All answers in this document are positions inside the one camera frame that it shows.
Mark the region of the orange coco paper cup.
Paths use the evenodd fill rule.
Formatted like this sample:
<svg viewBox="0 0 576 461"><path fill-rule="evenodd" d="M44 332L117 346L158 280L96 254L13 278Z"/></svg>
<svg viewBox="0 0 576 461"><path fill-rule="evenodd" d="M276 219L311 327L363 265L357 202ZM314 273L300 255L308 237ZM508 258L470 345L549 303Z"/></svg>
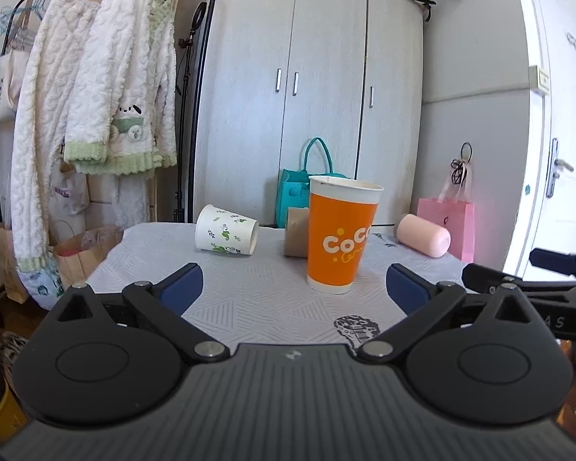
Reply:
<svg viewBox="0 0 576 461"><path fill-rule="evenodd" d="M312 176L307 281L342 295L355 281L383 188L360 180Z"/></svg>

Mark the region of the pink plastic cup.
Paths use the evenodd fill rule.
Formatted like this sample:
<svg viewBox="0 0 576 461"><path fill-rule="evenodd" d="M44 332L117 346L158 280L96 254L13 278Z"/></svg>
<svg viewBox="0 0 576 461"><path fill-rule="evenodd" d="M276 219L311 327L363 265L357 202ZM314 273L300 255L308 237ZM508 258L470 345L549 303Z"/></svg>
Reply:
<svg viewBox="0 0 576 461"><path fill-rule="evenodd" d="M450 234L446 228L411 213L398 222L395 236L401 244L432 258L443 256L450 246Z"/></svg>

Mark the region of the white green-print paper cup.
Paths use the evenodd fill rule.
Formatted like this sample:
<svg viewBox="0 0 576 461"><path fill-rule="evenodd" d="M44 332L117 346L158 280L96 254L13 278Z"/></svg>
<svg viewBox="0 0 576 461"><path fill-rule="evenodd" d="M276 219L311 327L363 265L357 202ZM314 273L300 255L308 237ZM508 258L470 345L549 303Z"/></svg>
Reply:
<svg viewBox="0 0 576 461"><path fill-rule="evenodd" d="M258 232L256 220L208 204L195 224L195 246L203 251L250 256L255 251Z"/></svg>

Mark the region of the brown taupe plastic cup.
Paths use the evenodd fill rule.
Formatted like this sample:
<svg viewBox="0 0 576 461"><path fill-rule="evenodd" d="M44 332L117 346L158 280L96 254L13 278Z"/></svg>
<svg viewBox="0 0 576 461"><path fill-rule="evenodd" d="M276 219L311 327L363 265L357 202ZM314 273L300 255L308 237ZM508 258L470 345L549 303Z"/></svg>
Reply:
<svg viewBox="0 0 576 461"><path fill-rule="evenodd" d="M310 209L290 207L287 213L284 255L294 258L308 257Z"/></svg>

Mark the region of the white door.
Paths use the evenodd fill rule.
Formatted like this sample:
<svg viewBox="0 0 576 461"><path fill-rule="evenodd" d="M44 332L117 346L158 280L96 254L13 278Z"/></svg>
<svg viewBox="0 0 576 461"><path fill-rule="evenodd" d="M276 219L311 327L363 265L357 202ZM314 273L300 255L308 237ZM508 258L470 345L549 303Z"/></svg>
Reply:
<svg viewBox="0 0 576 461"><path fill-rule="evenodd" d="M542 130L535 208L522 249L518 274L526 280L560 281L562 275L533 267L535 248L576 254L576 0L530 0L525 10L531 66L550 74L550 93L533 92L537 125ZM559 157L574 167L557 180L554 197L545 196L550 143L559 141Z"/></svg>

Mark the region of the pink paper gift bag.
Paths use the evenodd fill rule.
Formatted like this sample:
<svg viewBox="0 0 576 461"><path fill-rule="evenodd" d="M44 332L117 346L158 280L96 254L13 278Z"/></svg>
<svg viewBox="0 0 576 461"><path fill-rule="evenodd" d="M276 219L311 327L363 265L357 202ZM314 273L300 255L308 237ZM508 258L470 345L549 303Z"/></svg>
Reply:
<svg viewBox="0 0 576 461"><path fill-rule="evenodd" d="M474 260L475 206L470 199L471 173L460 184L447 177L436 198L420 198L417 216L449 231L449 253L465 263Z"/></svg>

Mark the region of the brown paper bag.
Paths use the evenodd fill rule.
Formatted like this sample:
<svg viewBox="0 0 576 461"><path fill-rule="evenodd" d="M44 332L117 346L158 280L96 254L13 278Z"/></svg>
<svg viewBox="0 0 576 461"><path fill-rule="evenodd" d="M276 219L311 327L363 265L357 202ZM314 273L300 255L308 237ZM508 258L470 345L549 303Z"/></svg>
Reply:
<svg viewBox="0 0 576 461"><path fill-rule="evenodd" d="M122 240L122 231L115 226L95 228L58 242L54 254L58 272L65 288L83 283Z"/></svg>

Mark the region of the white patterned tablecloth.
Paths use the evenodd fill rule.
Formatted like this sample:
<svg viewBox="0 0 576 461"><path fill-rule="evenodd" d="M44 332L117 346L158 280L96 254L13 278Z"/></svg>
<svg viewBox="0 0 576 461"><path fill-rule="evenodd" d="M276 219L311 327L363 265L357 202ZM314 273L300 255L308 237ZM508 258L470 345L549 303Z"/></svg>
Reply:
<svg viewBox="0 0 576 461"><path fill-rule="evenodd" d="M88 282L96 292L120 292L135 281L159 282L195 262L203 270L203 292L183 317L227 347L249 342L358 348L405 316L387 294L391 264L402 263L432 283L459 282L464 269L452 255L430 258L374 231L351 290L328 295L310 288L304 259L285 256L280 229L260 229L250 256L200 251L194 231L190 224L172 223L127 229Z"/></svg>

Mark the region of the teal felt handbag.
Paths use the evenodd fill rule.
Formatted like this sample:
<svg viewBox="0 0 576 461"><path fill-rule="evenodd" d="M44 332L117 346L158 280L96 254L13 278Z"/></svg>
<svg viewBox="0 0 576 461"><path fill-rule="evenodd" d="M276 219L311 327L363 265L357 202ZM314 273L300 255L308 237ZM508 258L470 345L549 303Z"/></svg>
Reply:
<svg viewBox="0 0 576 461"><path fill-rule="evenodd" d="M308 171L308 159L310 150L316 143L319 143L320 147L323 148L323 154L326 155L326 173L321 173L321 176L344 178L344 175L334 172L333 159L326 142L319 136L312 138L306 147L301 170L284 169L280 173L275 198L275 226L278 228L286 227L290 208L307 208L309 206L312 173Z"/></svg>

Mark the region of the white green-trim fleece jacket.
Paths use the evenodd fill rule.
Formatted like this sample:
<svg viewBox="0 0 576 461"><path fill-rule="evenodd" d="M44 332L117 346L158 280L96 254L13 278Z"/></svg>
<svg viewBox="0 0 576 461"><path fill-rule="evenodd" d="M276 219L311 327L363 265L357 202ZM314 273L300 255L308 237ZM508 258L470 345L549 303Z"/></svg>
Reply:
<svg viewBox="0 0 576 461"><path fill-rule="evenodd" d="M171 0L102 0L76 71L64 159L88 175L177 162Z"/></svg>

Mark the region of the white tote bag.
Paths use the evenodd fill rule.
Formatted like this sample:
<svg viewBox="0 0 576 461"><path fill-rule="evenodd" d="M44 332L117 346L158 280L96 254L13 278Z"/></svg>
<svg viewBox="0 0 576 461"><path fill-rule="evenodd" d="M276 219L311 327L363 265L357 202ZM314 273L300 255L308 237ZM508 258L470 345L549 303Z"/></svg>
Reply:
<svg viewBox="0 0 576 461"><path fill-rule="evenodd" d="M0 56L0 124L15 118L29 53L10 50Z"/></svg>

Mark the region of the grey three-door wardrobe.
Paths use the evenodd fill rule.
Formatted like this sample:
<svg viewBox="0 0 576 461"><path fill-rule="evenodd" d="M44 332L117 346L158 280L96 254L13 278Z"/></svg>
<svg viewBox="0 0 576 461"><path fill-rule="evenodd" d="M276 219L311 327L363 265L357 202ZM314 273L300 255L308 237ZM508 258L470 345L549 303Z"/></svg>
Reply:
<svg viewBox="0 0 576 461"><path fill-rule="evenodd" d="M282 171L380 185L411 204L430 0L211 0L196 82L189 220L213 204L275 222Z"/></svg>

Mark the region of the wall light switch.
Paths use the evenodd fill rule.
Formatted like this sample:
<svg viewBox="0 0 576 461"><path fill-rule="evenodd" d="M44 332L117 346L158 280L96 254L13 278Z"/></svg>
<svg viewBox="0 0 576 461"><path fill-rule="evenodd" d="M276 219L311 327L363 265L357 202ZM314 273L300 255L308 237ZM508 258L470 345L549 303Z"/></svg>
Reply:
<svg viewBox="0 0 576 461"><path fill-rule="evenodd" d="M528 87L532 92L545 97L550 93L550 74L541 67L528 67Z"/></svg>

